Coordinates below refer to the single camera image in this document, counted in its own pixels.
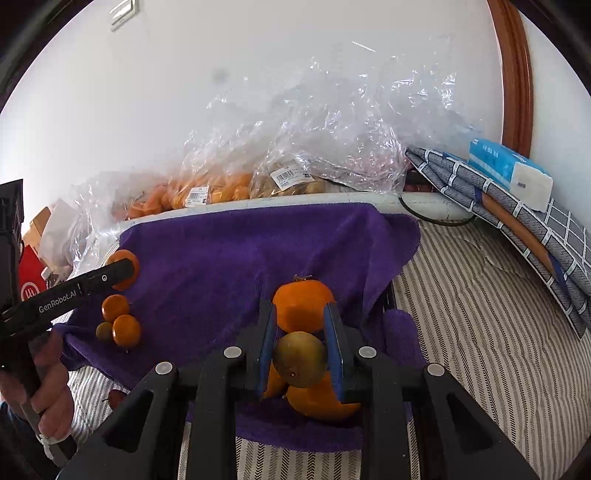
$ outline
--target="red box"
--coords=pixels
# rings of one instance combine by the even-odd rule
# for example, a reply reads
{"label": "red box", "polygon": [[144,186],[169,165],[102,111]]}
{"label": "red box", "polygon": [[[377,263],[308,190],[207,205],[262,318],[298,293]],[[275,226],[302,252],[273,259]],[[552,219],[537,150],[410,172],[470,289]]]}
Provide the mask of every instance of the red box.
{"label": "red box", "polygon": [[21,300],[30,299],[32,296],[47,290],[45,280],[41,272],[45,265],[37,258],[34,250],[27,245],[22,251],[21,262],[18,265],[18,283]]}

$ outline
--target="person's hand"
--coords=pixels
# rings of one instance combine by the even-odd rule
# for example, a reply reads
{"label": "person's hand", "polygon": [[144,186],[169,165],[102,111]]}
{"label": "person's hand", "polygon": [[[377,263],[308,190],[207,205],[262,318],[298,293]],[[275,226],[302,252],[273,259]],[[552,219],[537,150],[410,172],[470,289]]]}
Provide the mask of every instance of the person's hand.
{"label": "person's hand", "polygon": [[[37,413],[44,411],[39,421],[39,431],[45,437],[60,440],[67,436],[74,417],[74,400],[67,385],[68,370],[60,362],[61,336],[51,332],[47,342],[35,355],[37,369],[45,372],[41,387],[33,398],[31,406]],[[24,418],[21,405],[27,395],[21,383],[7,372],[0,371],[0,394],[11,410]]]}

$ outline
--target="bed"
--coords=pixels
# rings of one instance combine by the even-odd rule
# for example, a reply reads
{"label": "bed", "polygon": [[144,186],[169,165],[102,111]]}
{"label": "bed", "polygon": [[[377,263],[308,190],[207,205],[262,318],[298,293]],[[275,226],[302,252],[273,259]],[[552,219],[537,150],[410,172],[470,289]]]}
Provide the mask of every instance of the bed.
{"label": "bed", "polygon": [[[542,480],[561,477],[591,433],[591,338],[579,340],[541,280],[493,227],[421,222],[421,246],[393,280],[421,351],[443,364]],[[83,442],[121,388],[92,367],[70,375],[73,434]],[[184,478],[190,425],[179,478]],[[412,422],[413,479],[419,478]],[[359,451],[295,452],[236,438],[240,479],[356,479]]]}

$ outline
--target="screw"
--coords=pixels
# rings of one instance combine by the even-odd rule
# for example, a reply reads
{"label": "screw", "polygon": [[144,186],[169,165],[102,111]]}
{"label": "screw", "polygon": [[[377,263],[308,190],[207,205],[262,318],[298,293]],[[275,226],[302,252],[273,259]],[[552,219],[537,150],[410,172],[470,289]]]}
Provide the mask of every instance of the screw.
{"label": "screw", "polygon": [[156,373],[158,375],[167,375],[173,371],[173,365],[170,362],[160,362],[156,365]]}
{"label": "screw", "polygon": [[439,364],[429,364],[427,372],[434,377],[440,377],[445,373],[445,369]]}
{"label": "screw", "polygon": [[363,346],[359,349],[359,355],[363,358],[373,358],[378,353],[375,351],[374,347],[371,346]]}
{"label": "screw", "polygon": [[229,346],[223,351],[223,356],[226,358],[238,358],[242,355],[242,350],[239,346]]}

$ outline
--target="white label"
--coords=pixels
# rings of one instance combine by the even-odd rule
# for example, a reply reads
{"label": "white label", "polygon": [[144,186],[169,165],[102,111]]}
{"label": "white label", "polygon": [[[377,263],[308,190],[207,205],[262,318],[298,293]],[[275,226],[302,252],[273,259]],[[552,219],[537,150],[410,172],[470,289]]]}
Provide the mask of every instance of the white label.
{"label": "white label", "polygon": [[195,187],[191,189],[187,198],[185,198],[185,207],[196,207],[197,205],[207,204],[207,194],[209,187]]}
{"label": "white label", "polygon": [[314,181],[312,175],[306,173],[303,168],[292,166],[292,167],[283,167],[279,170],[275,170],[271,174],[271,178],[277,183],[277,186],[283,192],[294,185],[298,185],[299,183],[310,183]]}

